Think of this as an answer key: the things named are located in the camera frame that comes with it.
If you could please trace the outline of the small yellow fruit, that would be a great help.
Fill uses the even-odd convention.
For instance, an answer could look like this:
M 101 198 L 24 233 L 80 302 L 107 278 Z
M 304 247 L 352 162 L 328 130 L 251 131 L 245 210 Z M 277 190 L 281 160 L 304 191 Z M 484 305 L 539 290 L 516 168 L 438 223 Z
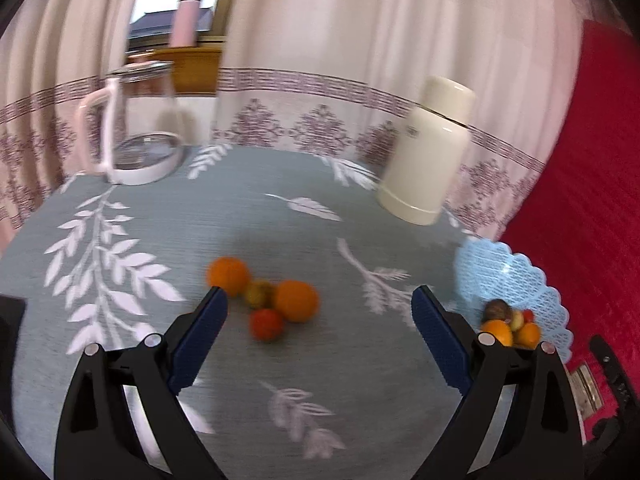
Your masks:
M 511 313 L 510 329 L 513 333 L 520 330 L 525 324 L 524 314 L 520 310 L 513 310 Z

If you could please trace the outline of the grey leaf-patterned tablecloth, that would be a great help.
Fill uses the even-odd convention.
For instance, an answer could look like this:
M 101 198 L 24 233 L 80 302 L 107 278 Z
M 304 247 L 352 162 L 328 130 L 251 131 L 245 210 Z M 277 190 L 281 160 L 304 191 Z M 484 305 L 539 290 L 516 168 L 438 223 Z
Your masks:
M 460 214 L 413 226 L 383 209 L 363 166 L 232 148 L 142 186 L 70 177 L 1 260 L 26 311 L 13 375 L 18 440 L 51 472 L 58 418 L 85 346 L 137 344 L 205 296 L 208 268 L 250 290 L 181 407 L 231 479 L 408 479 L 460 396 L 413 325 L 429 287 L 480 324 L 454 261 Z

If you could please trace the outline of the right patterned curtain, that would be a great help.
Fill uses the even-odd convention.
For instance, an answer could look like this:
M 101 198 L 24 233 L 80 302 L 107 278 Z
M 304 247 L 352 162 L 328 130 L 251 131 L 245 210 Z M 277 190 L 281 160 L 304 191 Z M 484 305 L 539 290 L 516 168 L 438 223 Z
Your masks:
M 447 205 L 497 238 L 544 169 L 572 96 L 575 0 L 233 0 L 213 137 L 385 164 L 431 76 L 476 96 Z

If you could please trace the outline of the large orange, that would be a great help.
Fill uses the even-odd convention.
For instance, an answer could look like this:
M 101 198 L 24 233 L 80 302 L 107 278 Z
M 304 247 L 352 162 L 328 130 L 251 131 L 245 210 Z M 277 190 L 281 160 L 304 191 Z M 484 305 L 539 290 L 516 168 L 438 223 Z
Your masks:
M 320 309 L 320 296 L 311 285 L 287 280 L 277 284 L 272 306 L 290 323 L 306 323 Z

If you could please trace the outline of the small orange top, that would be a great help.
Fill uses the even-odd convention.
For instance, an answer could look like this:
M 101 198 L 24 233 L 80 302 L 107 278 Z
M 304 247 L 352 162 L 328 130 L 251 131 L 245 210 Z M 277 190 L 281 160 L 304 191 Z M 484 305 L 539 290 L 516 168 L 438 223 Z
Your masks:
M 205 277 L 209 287 L 219 287 L 229 297 L 236 297 L 246 291 L 252 274 L 241 259 L 220 257 L 208 266 Z

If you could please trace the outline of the brown passion fruit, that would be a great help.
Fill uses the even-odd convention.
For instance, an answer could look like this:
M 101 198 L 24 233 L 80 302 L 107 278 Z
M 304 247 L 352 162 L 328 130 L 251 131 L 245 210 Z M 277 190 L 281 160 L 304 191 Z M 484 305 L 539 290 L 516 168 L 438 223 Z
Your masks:
M 502 299 L 493 299 L 486 302 L 483 310 L 482 322 L 503 321 L 510 324 L 512 321 L 512 308 Z

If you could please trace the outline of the small orange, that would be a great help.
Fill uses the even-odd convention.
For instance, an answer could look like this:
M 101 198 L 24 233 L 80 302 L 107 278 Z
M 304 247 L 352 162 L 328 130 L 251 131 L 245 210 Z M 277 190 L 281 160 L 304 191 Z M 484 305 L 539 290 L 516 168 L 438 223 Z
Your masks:
M 208 266 L 205 277 L 209 287 L 219 287 L 229 297 L 236 297 L 246 291 L 252 274 L 241 259 L 220 257 Z
M 482 333 L 491 334 L 491 336 L 494 336 L 500 344 L 505 347 L 513 346 L 513 333 L 511 327 L 503 320 L 498 320 L 498 318 L 496 318 L 495 320 L 486 321 L 482 326 L 480 326 L 480 331 Z

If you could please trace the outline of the wooden windowsill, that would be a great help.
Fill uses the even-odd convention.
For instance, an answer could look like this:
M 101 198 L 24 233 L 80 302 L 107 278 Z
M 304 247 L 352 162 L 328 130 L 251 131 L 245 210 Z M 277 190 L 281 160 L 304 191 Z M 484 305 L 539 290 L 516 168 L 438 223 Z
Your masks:
M 222 47 L 160 48 L 131 53 L 128 62 L 169 61 L 172 82 L 183 96 L 213 96 L 217 92 Z

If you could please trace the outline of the pink thermos bottle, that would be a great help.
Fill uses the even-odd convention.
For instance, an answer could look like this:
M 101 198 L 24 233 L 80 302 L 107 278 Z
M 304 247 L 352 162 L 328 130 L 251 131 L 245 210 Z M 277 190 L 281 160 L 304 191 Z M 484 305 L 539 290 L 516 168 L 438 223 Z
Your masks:
M 179 0 L 172 20 L 168 46 L 171 48 L 193 47 L 196 43 L 201 0 Z

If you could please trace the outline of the light blue fruit basket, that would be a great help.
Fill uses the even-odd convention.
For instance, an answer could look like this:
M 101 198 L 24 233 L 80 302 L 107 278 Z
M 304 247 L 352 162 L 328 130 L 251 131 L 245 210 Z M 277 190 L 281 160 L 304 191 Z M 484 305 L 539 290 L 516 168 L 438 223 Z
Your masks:
M 560 293 L 547 284 L 544 271 L 523 254 L 514 254 L 504 243 L 486 238 L 466 240 L 454 256 L 457 312 L 480 327 L 484 305 L 504 300 L 518 310 L 532 310 L 541 336 L 555 345 L 563 363 L 572 357 L 573 333 L 567 328 L 570 315 Z

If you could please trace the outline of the small yellow-green fruit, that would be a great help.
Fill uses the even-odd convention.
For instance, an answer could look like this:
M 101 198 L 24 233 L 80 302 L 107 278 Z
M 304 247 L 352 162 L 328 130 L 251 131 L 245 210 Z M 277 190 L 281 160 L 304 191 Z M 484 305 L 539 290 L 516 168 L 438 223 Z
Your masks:
M 243 299 L 251 309 L 268 309 L 272 305 L 273 291 L 274 286 L 268 281 L 251 281 L 245 289 Z

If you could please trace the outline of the small red-orange fruit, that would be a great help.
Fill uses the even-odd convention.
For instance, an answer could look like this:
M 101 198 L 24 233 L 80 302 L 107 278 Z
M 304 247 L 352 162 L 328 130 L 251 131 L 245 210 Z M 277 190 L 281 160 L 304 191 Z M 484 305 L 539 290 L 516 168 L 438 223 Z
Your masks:
M 283 335 L 284 329 L 284 317 L 277 310 L 259 309 L 250 315 L 250 334 L 257 341 L 278 340 Z

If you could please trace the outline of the left patterned curtain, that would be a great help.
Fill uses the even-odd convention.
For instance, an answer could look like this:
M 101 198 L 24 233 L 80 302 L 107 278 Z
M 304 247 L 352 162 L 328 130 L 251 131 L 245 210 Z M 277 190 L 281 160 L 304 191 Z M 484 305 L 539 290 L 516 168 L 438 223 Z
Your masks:
M 1 244 L 81 168 L 79 101 L 125 58 L 134 0 L 24 0 L 1 36 Z

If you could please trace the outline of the black smartphone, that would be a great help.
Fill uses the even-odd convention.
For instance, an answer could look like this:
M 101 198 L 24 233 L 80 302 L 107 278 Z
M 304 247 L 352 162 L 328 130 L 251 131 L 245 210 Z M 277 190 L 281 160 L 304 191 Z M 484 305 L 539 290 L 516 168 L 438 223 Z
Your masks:
M 26 309 L 22 298 L 0 297 L 0 387 L 1 414 L 11 429 L 14 429 L 12 408 L 12 379 L 18 334 Z

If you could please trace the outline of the red cloth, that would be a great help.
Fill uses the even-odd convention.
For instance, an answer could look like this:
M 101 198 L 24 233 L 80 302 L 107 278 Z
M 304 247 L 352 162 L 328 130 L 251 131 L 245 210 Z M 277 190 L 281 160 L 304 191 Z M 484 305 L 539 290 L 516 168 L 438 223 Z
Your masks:
M 585 421 L 591 434 L 616 412 L 592 336 L 639 385 L 639 44 L 626 32 L 585 22 L 561 133 L 500 240 L 544 271 L 570 314 L 567 367 L 587 365 L 603 400 Z

